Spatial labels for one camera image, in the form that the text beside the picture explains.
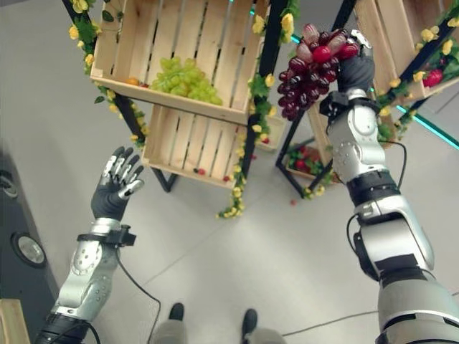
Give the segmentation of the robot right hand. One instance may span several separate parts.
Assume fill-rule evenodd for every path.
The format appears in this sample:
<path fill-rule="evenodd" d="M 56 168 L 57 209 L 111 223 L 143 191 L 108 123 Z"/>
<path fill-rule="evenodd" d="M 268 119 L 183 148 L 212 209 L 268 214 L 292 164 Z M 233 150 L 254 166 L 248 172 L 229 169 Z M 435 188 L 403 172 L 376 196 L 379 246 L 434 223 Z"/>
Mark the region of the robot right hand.
<path fill-rule="evenodd" d="M 373 46 L 357 29 L 350 33 L 348 42 L 357 45 L 357 54 L 340 62 L 338 91 L 369 91 L 375 75 Z"/>

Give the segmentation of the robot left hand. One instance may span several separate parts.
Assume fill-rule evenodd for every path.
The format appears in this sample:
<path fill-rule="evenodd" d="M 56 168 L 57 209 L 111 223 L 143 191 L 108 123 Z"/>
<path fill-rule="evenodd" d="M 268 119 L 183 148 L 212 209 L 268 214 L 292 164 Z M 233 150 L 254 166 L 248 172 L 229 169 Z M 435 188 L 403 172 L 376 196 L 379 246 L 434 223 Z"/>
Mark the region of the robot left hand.
<path fill-rule="evenodd" d="M 96 219 L 121 221 L 128 200 L 144 186 L 140 179 L 144 167 L 133 152 L 132 147 L 118 147 L 104 165 L 90 203 Z"/>

